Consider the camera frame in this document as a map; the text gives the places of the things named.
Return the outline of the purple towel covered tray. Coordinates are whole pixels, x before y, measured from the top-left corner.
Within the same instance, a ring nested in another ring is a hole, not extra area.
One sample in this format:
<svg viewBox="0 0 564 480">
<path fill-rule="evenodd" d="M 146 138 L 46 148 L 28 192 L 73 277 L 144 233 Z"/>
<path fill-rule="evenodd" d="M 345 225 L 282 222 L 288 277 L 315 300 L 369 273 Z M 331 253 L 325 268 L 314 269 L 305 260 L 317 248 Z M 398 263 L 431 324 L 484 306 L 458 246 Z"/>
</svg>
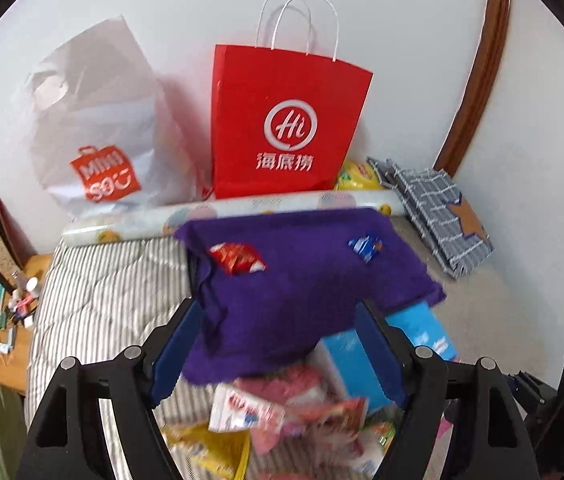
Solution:
<svg viewBox="0 0 564 480">
<path fill-rule="evenodd" d="M 348 242 L 368 234 L 384 250 L 364 263 Z M 175 238 L 186 248 L 193 296 L 206 313 L 182 371 L 192 385 L 233 382 L 300 360 L 321 338 L 352 328 L 361 300 L 391 314 L 446 297 L 389 218 L 370 208 L 194 220 Z M 267 269 L 227 274 L 208 253 L 220 243 L 249 244 Z"/>
</svg>

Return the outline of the red Haidilao paper bag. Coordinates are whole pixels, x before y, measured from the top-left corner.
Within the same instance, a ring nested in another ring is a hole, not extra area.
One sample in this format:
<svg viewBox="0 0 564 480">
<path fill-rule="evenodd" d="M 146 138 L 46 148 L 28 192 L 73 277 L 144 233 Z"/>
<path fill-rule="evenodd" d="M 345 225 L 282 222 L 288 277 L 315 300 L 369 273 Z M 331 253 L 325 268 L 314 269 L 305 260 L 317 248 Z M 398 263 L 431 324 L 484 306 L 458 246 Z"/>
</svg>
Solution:
<svg viewBox="0 0 564 480">
<path fill-rule="evenodd" d="M 371 80 L 335 54 L 218 44 L 210 108 L 216 197 L 332 188 Z"/>
</svg>

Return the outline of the striped grey quilt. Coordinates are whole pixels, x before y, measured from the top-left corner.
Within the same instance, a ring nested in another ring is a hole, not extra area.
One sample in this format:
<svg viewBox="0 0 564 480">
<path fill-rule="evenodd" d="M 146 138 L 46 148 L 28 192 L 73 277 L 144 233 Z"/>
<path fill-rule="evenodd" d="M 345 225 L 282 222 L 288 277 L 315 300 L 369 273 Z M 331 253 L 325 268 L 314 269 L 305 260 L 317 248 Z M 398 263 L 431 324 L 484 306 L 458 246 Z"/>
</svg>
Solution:
<svg viewBox="0 0 564 480">
<path fill-rule="evenodd" d="M 144 344 L 154 328 L 168 323 L 183 300 L 198 302 L 191 288 L 190 267 L 186 248 L 175 234 L 142 242 L 58 248 L 32 336 L 32 367 L 27 379 L 29 428 L 62 359 L 74 356 L 82 364 L 114 359 L 125 348 Z M 480 284 L 478 274 L 442 289 L 445 299 L 429 306 L 459 355 L 457 361 L 447 362 L 474 364 L 487 356 L 504 376 L 518 368 L 535 373 L 544 368 L 546 356 L 536 330 L 509 297 Z M 303 362 L 311 352 L 280 370 L 239 378 L 280 373 Z M 192 385 L 181 371 L 174 391 L 153 410 L 158 428 L 164 422 L 194 424 L 207 418 L 219 384 L 231 382 Z M 112 402 L 102 399 L 100 413 L 113 479 L 133 479 Z M 169 453 L 181 474 L 179 479 L 201 478 L 201 468 L 191 465 L 186 456 Z"/>
</svg>

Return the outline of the grey checkered star cloth bag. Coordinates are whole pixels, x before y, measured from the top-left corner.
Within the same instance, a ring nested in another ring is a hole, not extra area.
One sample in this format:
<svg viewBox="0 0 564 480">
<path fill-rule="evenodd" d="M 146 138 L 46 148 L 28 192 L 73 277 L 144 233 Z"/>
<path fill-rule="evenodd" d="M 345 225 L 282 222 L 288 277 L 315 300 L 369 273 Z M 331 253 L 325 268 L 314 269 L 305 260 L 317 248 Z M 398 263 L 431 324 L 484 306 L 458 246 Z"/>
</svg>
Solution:
<svg viewBox="0 0 564 480">
<path fill-rule="evenodd" d="M 397 192 L 412 226 L 445 273 L 462 278 L 492 254 L 483 223 L 446 171 L 402 168 L 390 159 L 369 157 L 367 162 Z"/>
</svg>

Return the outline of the wooden side table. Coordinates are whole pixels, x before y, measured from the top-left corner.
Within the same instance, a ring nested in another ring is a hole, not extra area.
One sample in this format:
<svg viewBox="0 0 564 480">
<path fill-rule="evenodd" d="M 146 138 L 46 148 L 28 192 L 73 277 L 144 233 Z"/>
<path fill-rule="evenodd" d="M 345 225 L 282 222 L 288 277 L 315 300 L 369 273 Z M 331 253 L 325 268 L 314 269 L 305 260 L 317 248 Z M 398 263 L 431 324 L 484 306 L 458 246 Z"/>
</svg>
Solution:
<svg viewBox="0 0 564 480">
<path fill-rule="evenodd" d="M 5 307 L 11 297 L 0 285 L 1 307 Z M 29 349 L 32 342 L 32 327 L 22 323 L 14 325 L 11 321 L 4 330 L 0 328 L 0 386 L 12 389 L 26 396 Z"/>
</svg>

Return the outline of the blue candy packet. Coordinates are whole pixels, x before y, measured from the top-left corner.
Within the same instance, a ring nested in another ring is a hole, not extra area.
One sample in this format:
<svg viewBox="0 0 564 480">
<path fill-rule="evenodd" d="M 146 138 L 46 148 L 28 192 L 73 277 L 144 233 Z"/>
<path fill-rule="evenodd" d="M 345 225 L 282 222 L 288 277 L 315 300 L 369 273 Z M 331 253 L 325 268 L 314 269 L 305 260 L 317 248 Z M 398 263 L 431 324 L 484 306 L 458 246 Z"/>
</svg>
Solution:
<svg viewBox="0 0 564 480">
<path fill-rule="evenodd" d="M 384 243 L 378 236 L 368 234 L 353 238 L 348 242 L 348 247 L 359 256 L 364 263 L 369 263 L 384 250 Z"/>
</svg>

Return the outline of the brown wooden door frame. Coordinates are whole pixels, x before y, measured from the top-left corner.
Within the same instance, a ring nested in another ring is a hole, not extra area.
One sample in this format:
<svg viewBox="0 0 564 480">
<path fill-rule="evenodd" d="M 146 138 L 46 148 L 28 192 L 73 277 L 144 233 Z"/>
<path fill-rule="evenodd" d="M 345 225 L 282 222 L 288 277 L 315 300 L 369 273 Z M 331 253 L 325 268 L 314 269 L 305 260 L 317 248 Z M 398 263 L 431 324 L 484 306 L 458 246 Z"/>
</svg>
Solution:
<svg viewBox="0 0 564 480">
<path fill-rule="evenodd" d="M 436 157 L 434 168 L 453 177 L 475 136 L 498 75 L 506 36 L 511 0 L 487 0 L 480 41 L 456 116 Z"/>
</svg>

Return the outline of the pink strawberry snack bags pile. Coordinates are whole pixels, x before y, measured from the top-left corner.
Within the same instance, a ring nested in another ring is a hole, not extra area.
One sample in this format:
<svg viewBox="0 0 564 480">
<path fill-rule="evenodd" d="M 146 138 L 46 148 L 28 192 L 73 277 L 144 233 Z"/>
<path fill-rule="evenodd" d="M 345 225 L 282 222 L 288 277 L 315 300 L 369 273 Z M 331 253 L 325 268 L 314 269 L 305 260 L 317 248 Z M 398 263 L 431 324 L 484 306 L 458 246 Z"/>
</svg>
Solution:
<svg viewBox="0 0 564 480">
<path fill-rule="evenodd" d="M 318 468 L 347 468 L 371 478 L 397 432 L 366 398 L 340 399 L 313 366 L 299 363 L 265 377 L 215 388 L 208 417 L 166 424 L 172 454 L 218 479 L 310 479 Z"/>
</svg>

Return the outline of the yellow snack bag by wall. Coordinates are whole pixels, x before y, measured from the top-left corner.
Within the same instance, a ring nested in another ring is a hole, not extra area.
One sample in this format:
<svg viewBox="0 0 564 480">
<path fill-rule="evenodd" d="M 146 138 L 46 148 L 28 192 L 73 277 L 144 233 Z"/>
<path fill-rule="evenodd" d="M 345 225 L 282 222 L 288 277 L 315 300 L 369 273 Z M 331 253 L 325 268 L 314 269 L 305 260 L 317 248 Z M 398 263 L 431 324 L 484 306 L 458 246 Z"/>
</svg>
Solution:
<svg viewBox="0 0 564 480">
<path fill-rule="evenodd" d="M 375 191 L 382 188 L 382 183 L 368 162 L 346 159 L 340 167 L 334 188 L 337 191 Z"/>
</svg>

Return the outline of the white Miniso plastic bag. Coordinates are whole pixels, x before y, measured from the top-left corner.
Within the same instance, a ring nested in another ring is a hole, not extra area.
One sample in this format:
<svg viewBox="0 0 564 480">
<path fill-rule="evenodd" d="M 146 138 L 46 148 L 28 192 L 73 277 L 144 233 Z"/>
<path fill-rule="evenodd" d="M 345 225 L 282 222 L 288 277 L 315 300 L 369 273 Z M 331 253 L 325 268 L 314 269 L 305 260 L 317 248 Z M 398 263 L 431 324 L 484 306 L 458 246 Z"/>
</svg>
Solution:
<svg viewBox="0 0 564 480">
<path fill-rule="evenodd" d="M 20 98 L 32 171 L 69 217 L 197 196 L 186 137 L 123 18 L 52 51 L 29 73 Z"/>
</svg>

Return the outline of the blue tissue pack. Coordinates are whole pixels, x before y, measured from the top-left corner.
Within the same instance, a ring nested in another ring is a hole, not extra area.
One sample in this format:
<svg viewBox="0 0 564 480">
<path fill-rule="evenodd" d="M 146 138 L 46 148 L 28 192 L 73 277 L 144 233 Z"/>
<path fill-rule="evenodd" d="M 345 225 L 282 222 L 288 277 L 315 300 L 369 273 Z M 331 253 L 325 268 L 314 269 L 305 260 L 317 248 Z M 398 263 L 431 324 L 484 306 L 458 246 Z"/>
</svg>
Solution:
<svg viewBox="0 0 564 480">
<path fill-rule="evenodd" d="M 458 352 L 442 323 L 422 301 L 386 316 L 388 325 L 404 332 L 412 346 L 425 346 L 446 361 L 457 361 Z M 387 405 L 404 404 L 404 372 L 396 354 L 366 318 L 359 336 L 353 328 L 319 341 L 309 362 L 320 370 L 339 399 L 365 398 L 373 414 Z"/>
</svg>

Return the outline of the red white candy packet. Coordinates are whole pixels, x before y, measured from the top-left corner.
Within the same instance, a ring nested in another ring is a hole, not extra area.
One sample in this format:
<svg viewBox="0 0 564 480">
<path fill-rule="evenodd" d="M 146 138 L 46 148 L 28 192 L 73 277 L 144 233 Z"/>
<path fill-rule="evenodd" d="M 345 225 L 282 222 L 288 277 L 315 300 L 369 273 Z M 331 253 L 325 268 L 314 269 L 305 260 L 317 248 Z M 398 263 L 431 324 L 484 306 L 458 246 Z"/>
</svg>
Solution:
<svg viewBox="0 0 564 480">
<path fill-rule="evenodd" d="M 245 243 L 220 243 L 209 248 L 210 258 L 229 275 L 251 274 L 267 269 L 256 249 Z"/>
</svg>

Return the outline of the rolled fruit print mat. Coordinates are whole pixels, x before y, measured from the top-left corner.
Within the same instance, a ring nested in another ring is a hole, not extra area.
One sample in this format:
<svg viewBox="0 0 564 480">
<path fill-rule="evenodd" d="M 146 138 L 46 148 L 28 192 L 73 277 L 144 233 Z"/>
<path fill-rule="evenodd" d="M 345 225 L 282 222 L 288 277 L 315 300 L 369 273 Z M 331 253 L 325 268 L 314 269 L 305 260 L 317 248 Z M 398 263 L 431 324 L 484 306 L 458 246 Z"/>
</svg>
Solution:
<svg viewBox="0 0 564 480">
<path fill-rule="evenodd" d="M 62 233 L 68 246 L 88 246 L 171 236 L 192 220 L 286 214 L 287 212 L 373 208 L 386 216 L 406 213 L 394 190 L 316 191 L 228 198 L 208 202 L 110 212 L 70 222 Z"/>
</svg>

